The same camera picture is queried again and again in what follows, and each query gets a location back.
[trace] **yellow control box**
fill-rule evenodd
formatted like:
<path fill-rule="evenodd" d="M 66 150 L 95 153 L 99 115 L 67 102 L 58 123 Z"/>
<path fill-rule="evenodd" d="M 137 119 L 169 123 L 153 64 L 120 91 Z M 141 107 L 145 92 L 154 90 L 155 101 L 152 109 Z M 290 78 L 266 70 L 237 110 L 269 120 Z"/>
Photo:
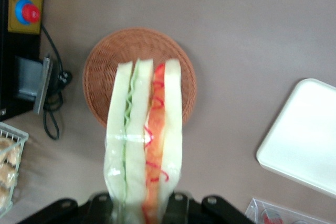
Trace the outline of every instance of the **yellow control box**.
<path fill-rule="evenodd" d="M 43 0 L 8 0 L 8 31 L 39 34 Z"/>

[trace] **wicker basket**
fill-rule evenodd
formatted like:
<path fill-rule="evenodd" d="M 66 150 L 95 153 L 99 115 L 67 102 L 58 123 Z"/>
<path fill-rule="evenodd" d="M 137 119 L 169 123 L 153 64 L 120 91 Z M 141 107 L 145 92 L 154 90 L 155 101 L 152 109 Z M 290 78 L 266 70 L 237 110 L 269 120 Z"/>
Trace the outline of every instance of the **wicker basket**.
<path fill-rule="evenodd" d="M 114 78 L 119 63 L 140 59 L 154 60 L 154 67 L 171 58 L 180 61 L 182 72 L 183 124 L 192 113 L 196 100 L 196 76 L 186 53 L 170 37 L 147 28 L 129 28 L 103 38 L 92 50 L 83 73 L 86 102 L 106 127 Z"/>

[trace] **sandwich package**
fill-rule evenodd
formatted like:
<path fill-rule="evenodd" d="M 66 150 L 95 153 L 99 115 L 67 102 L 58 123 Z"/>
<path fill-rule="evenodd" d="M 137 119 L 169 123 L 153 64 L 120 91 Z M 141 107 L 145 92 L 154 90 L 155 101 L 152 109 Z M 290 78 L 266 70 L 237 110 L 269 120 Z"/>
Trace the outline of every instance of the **sandwich package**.
<path fill-rule="evenodd" d="M 120 63 L 109 107 L 104 178 L 116 224 L 161 222 L 182 165 L 181 67 Z"/>

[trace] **black plug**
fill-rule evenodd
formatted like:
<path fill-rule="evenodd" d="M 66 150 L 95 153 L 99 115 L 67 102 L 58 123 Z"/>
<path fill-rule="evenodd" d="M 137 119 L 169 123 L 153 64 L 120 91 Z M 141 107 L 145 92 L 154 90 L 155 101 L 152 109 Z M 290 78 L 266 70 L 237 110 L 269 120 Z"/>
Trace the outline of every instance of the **black plug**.
<path fill-rule="evenodd" d="M 72 80 L 72 73 L 64 71 L 57 76 L 60 89 L 64 89 Z"/>

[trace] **black cable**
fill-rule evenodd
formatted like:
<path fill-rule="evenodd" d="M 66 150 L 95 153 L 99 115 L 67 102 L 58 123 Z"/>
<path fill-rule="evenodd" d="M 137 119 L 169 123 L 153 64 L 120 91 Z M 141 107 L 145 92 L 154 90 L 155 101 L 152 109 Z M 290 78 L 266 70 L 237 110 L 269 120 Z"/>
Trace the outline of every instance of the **black cable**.
<path fill-rule="evenodd" d="M 56 46 L 55 46 L 53 40 L 51 39 L 51 36 L 49 35 L 47 29 L 44 27 L 43 24 L 41 24 L 41 28 L 42 28 L 44 34 L 47 36 L 47 39 L 49 40 L 49 43 L 50 43 L 51 47 L 53 48 L 53 50 L 54 50 L 54 52 L 55 52 L 55 55 L 56 55 L 56 57 L 57 57 L 57 61 L 58 61 L 58 65 L 59 65 L 59 71 L 60 71 L 61 73 L 63 73 L 63 64 L 62 64 L 61 57 L 60 57 L 60 55 L 59 55 L 59 53 L 58 53 L 58 51 L 57 51 L 57 48 L 56 48 Z"/>
<path fill-rule="evenodd" d="M 53 139 L 53 140 L 58 140 L 59 139 L 59 127 L 57 124 L 57 121 L 54 117 L 54 112 L 58 111 L 62 105 L 63 105 L 63 96 L 61 93 L 61 90 L 65 87 L 65 85 L 68 84 L 68 80 L 66 80 L 64 82 L 64 76 L 67 75 L 66 72 L 63 71 L 63 65 L 62 65 L 62 60 L 61 57 L 57 51 L 57 48 L 53 42 L 53 40 L 51 39 L 49 33 L 47 32 L 47 29 L 44 27 L 43 24 L 41 24 L 41 28 L 44 32 L 44 34 L 46 35 L 47 39 L 49 40 L 51 47 L 53 48 L 57 61 L 58 61 L 58 66 L 59 66 L 59 71 L 60 74 L 57 76 L 57 86 L 55 87 L 55 89 L 48 91 L 47 95 L 46 95 L 46 100 L 43 106 L 43 127 L 45 132 L 47 133 L 47 135 Z M 56 135 L 52 135 L 49 131 L 48 125 L 47 125 L 47 115 L 49 114 L 51 121 L 55 127 L 56 130 Z"/>

